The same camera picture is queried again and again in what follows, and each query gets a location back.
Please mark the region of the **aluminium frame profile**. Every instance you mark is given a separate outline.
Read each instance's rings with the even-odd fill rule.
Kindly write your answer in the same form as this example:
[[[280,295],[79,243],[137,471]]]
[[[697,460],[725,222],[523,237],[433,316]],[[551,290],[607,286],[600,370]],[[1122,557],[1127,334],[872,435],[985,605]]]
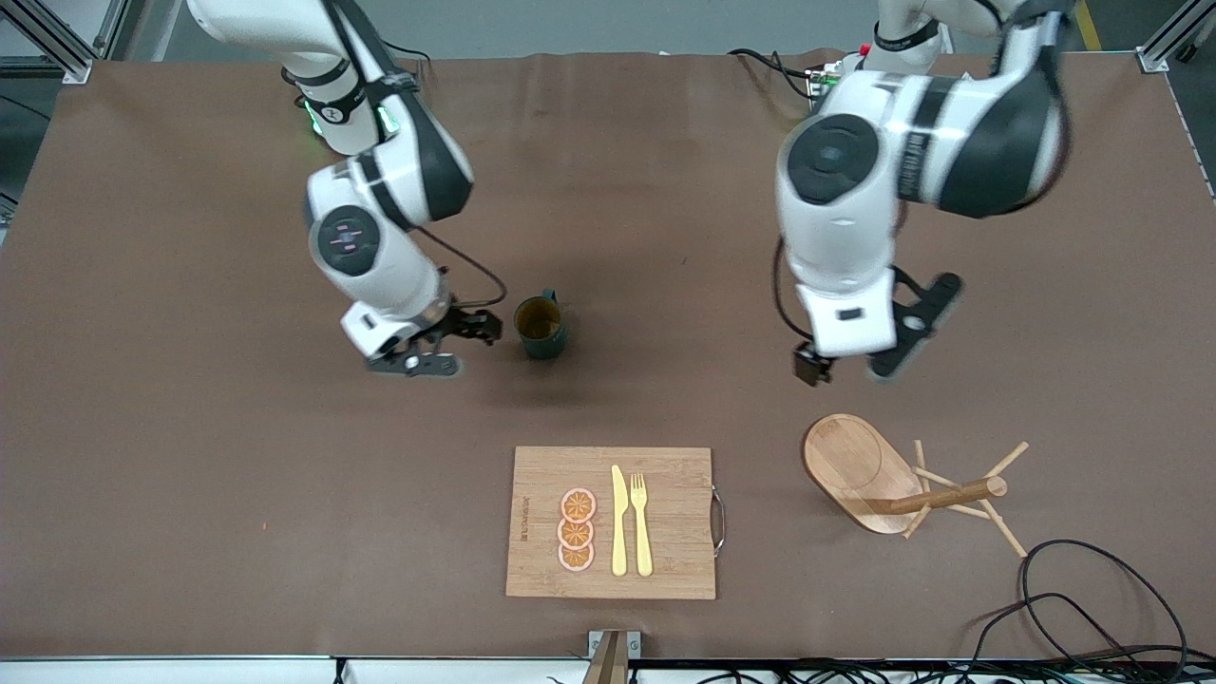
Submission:
[[[0,0],[0,13],[61,71],[64,84],[88,83],[97,54],[43,0]]]
[[[1186,0],[1181,9],[1147,40],[1136,47],[1142,73],[1169,72],[1169,56],[1186,45],[1200,45],[1207,26],[1216,27],[1216,0]]]

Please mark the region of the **yellow plastic fork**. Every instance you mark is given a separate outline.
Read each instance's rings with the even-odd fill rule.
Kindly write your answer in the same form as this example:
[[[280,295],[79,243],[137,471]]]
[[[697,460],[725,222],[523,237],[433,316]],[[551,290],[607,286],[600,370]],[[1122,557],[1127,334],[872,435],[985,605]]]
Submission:
[[[636,570],[640,576],[648,578],[655,571],[655,562],[651,546],[651,528],[648,528],[646,516],[651,493],[648,493],[643,473],[630,476],[630,501],[636,517]]]

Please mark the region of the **metal table bracket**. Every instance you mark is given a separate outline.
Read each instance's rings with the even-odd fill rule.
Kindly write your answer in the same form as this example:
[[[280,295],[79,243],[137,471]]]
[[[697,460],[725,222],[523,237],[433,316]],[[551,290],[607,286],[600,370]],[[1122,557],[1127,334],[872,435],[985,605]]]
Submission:
[[[640,630],[591,630],[589,662],[581,684],[636,684],[634,658],[641,657]]]

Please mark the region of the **dark green ribbed cup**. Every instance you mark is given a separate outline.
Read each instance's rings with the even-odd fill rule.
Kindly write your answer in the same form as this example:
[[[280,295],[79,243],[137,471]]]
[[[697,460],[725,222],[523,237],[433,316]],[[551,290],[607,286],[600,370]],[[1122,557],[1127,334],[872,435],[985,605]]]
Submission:
[[[533,359],[553,359],[565,348],[568,329],[559,299],[552,288],[523,299],[516,308],[513,324],[522,349]]]

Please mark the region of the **yellow plastic knife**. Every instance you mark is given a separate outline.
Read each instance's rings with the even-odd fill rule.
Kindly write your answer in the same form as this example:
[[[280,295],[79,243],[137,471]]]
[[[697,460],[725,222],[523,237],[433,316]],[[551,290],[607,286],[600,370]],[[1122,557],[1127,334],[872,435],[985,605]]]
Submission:
[[[619,465],[612,464],[610,476],[613,482],[613,542],[610,571],[617,577],[627,573],[627,549],[624,529],[624,518],[630,505],[630,494],[624,473]]]

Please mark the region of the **brown table cover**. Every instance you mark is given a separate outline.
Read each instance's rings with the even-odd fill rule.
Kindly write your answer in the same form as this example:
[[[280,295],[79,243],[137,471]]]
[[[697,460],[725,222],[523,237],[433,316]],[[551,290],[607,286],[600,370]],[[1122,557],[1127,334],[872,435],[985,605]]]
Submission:
[[[981,520],[869,534],[803,469],[826,414],[973,478],[1012,447],[1025,544],[1107,548],[1216,654],[1216,203],[1169,82],[1064,58],[1075,142],[1046,200],[914,207],[897,260],[964,277],[894,385],[812,389],[773,310],[775,159],[807,107],[725,56],[440,61],[426,97],[475,190],[444,239],[572,342],[457,379],[362,368],[313,264],[332,155],[274,65],[96,65],[55,103],[0,250],[0,655],[952,657],[1017,598]],[[517,445],[708,447],[713,600],[508,598]]]

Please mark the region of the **white table edge rail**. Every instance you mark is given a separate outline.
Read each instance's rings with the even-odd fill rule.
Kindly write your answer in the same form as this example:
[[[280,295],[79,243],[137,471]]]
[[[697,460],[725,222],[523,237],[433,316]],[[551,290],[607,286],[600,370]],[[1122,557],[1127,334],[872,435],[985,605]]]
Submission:
[[[0,684],[585,684],[587,656],[0,658]],[[635,658],[623,684],[1216,684],[1216,656]]]

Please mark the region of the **bamboo cutting board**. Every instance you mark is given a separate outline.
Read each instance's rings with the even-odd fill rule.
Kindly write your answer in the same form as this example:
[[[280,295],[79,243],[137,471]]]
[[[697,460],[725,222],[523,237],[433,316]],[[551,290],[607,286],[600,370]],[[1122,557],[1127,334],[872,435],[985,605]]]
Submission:
[[[630,476],[643,473],[651,493],[653,574],[636,570],[636,517],[624,518],[627,573],[610,571],[612,464],[630,494]],[[575,486],[597,498],[595,562],[569,572],[557,559],[561,497]],[[713,452],[706,447],[518,445],[514,450],[511,532],[505,556],[510,598],[569,600],[713,600],[717,542],[713,536]]]

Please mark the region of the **wooden mug tree stand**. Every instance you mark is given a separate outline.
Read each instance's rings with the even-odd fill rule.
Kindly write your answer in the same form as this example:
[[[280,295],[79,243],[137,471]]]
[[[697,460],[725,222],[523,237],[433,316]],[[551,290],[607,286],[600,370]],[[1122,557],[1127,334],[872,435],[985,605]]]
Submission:
[[[986,473],[959,484],[928,469],[921,441],[914,441],[914,459],[907,462],[865,419],[832,414],[807,428],[803,465],[809,480],[869,533],[908,540],[933,512],[946,510],[993,525],[1017,557],[1026,559],[1028,550],[992,501],[1007,494],[1003,475],[1028,447],[1021,442]]]

